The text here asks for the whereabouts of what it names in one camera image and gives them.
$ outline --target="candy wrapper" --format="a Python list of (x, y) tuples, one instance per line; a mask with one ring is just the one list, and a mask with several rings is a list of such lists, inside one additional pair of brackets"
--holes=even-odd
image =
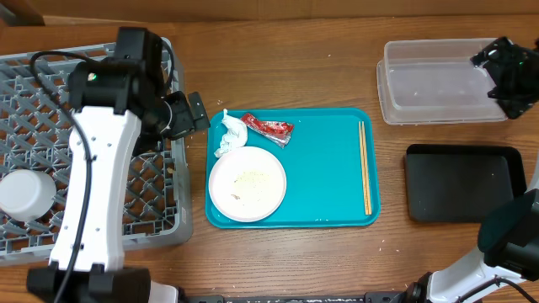
[(260, 135), (272, 140), (278, 146), (284, 148), (290, 141), (294, 125), (286, 122), (260, 121), (252, 114), (246, 113), (242, 117), (243, 123), (258, 132)]

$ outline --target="gray dish rack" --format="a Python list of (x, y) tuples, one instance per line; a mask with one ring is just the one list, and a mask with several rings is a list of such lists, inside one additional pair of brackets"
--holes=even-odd
[[(102, 60), (114, 49), (112, 43), (59, 51)], [(45, 172), (55, 180), (57, 192), (51, 209), (34, 221), (16, 221), (0, 210), (0, 266), (49, 257), (61, 227), (69, 185), (71, 126), (30, 75), (28, 64), (33, 54), (0, 56), (0, 176), (17, 169)], [(62, 103), (69, 94), (67, 76), (79, 62), (63, 56), (42, 57), (36, 62), (41, 80), (60, 94)], [(175, 55), (174, 64), (173, 92), (184, 90), (184, 68)], [(168, 74), (170, 60), (165, 50), (162, 66)], [(131, 159), (122, 219), (125, 250), (178, 244), (191, 237), (184, 140), (170, 143), (163, 152), (148, 152)]]

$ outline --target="wooden chopsticks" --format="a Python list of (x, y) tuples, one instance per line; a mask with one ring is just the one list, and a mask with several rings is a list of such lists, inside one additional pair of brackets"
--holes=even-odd
[(360, 151), (361, 171), (363, 177), (363, 200), (365, 201), (365, 215), (372, 215), (371, 182), (369, 180), (369, 164), (367, 161), (367, 146), (365, 137), (365, 123), (360, 121)]

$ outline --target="table surface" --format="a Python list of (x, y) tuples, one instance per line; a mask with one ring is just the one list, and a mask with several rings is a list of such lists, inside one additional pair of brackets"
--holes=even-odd
[[(173, 42), (185, 67), (186, 91), (199, 91), (211, 116), (224, 108), (363, 109), (373, 124), (382, 214), (367, 228), (219, 230), (204, 212), (204, 132), (186, 140), (193, 236), (180, 246), (128, 252), (126, 265), (147, 267), (154, 280), (180, 285), (189, 295), (231, 297), (404, 290), (425, 272), (447, 267), (476, 246), (479, 225), (419, 224), (408, 218), (406, 148), (413, 143), (513, 146), (522, 154), (529, 180), (539, 151), (539, 109), (502, 123), (390, 126), (380, 112), (376, 64), (391, 40), (508, 35), (532, 47), (538, 19), (505, 15), (148, 24)], [(5, 28), (0, 54), (110, 42), (116, 31), (116, 26)], [(1, 302), (37, 301), (25, 289), (28, 267), (0, 268)], [(539, 285), (524, 287), (539, 297)], [(523, 300), (510, 289), (487, 298)]]

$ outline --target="blue tray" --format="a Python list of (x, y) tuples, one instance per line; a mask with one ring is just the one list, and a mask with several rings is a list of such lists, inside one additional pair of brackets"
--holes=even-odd
[[(229, 110), (241, 118), (247, 110)], [(286, 196), (269, 217), (252, 223), (226, 218), (213, 205), (207, 184), (217, 158), (215, 150), (227, 128), (222, 113), (211, 119), (208, 132), (205, 213), (219, 228), (289, 228), (368, 226), (380, 215), (374, 141), (369, 116), (359, 109), (254, 109), (260, 120), (285, 121), (296, 127), (290, 143), (281, 149), (274, 142), (248, 131), (247, 146), (274, 154), (286, 172)], [(365, 214), (358, 122), (365, 122), (372, 215)]]

